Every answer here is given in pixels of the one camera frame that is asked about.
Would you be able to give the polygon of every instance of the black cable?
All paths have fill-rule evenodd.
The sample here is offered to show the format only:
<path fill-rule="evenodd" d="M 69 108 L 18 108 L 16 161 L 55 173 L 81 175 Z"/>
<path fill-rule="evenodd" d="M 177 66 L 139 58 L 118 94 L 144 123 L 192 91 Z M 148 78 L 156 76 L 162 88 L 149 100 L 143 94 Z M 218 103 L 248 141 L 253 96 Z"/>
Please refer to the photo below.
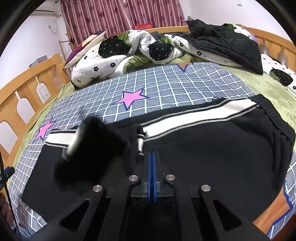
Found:
<path fill-rule="evenodd" d="M 17 221 L 15 219 L 15 214 L 14 214 L 13 209 L 12 209 L 10 196 L 9 196 L 9 193 L 8 193 L 8 188 L 7 188 L 7 184 L 6 184 L 7 180 L 6 180 L 6 176 L 4 175 L 4 164 L 3 164 L 3 159 L 2 159 L 1 152 L 0 152 L 0 174 L 1 174 L 1 177 L 2 177 L 2 182 L 3 182 L 4 189 L 5 189 L 5 192 L 6 192 L 6 195 L 7 195 L 7 199 L 8 199 L 8 202 L 9 202 L 9 206 L 10 206 L 10 210 L 11 210 L 11 213 L 12 213 L 12 217 L 13 217 L 13 220 L 15 222 L 15 227 L 17 229 L 17 232 L 19 233 L 20 240 L 22 240 L 22 237 L 20 235 L 20 231 L 18 229 Z"/>

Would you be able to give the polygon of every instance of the pink striped curtain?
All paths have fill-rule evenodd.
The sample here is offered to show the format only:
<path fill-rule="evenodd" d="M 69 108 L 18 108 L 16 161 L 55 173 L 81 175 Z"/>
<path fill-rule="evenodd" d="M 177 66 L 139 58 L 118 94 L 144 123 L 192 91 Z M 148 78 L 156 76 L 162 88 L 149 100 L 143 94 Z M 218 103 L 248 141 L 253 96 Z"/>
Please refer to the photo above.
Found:
<path fill-rule="evenodd" d="M 76 45 L 99 30 L 109 37 L 136 24 L 181 26 L 184 19 L 179 0 L 61 0 L 61 7 Z"/>

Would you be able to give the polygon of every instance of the wooden headboard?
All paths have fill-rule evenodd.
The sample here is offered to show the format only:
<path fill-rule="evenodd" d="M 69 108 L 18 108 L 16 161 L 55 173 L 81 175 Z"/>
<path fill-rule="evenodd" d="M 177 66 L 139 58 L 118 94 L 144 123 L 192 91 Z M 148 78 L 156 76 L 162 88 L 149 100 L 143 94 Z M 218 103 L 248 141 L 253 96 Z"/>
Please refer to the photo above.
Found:
<path fill-rule="evenodd" d="M 240 27 L 245 28 L 255 35 L 258 44 L 265 44 L 269 49 L 269 55 L 275 59 L 278 58 L 278 53 L 284 53 L 288 58 L 288 67 L 296 72 L 296 47 L 295 45 L 283 37 L 278 35 L 255 29 L 248 28 L 241 24 L 237 24 Z M 146 30 L 148 33 L 157 31 L 159 33 L 168 32 L 189 32 L 188 26 L 176 26 L 176 27 L 163 27 L 163 28 L 151 28 Z"/>
<path fill-rule="evenodd" d="M 13 134 L 10 130 L 13 140 L 16 140 L 13 148 L 9 151 L 0 143 L 4 168 L 12 166 L 22 139 L 28 128 L 34 123 L 39 112 L 59 94 L 60 90 L 57 84 L 61 86 L 63 83 L 69 82 L 70 79 L 63 70 L 62 59 L 59 54 L 55 54 L 21 73 L 0 90 L 0 124 L 4 123 L 7 128 L 9 128 L 9 125 L 15 133 Z M 44 103 L 37 93 L 38 83 L 44 83 L 50 94 L 50 97 Z M 33 109 L 32 113 L 35 112 L 27 123 L 17 111 L 17 104 L 23 98 L 29 101 Z"/>

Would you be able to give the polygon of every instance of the red chair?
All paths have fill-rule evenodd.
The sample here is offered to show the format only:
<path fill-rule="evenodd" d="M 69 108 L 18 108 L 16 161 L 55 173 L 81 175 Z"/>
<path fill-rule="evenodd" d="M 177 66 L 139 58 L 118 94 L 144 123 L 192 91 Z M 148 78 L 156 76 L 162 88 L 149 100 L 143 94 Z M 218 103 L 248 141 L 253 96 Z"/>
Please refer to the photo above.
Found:
<path fill-rule="evenodd" d="M 133 29 L 135 30 L 146 30 L 150 28 L 154 28 L 153 23 L 137 24 L 133 26 Z"/>

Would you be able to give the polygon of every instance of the metal screw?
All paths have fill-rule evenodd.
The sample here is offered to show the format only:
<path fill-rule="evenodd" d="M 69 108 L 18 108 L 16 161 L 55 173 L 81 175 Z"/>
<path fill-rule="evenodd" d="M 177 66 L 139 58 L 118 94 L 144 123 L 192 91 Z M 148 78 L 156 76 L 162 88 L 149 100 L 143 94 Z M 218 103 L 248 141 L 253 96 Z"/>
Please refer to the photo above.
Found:
<path fill-rule="evenodd" d="M 209 192 L 211 190 L 211 187 L 207 184 L 202 185 L 202 190 L 204 192 Z"/>
<path fill-rule="evenodd" d="M 174 181 L 176 179 L 176 177 L 173 174 L 166 175 L 165 178 L 168 181 Z"/>
<path fill-rule="evenodd" d="M 100 191 L 102 191 L 103 190 L 103 187 L 101 186 L 101 185 L 95 185 L 94 187 L 93 187 L 93 191 L 94 192 L 100 192 Z"/>
<path fill-rule="evenodd" d="M 129 179 L 130 181 L 132 181 L 132 182 L 135 182 L 135 181 L 137 181 L 139 178 L 138 178 L 137 175 L 131 175 L 128 179 Z"/>

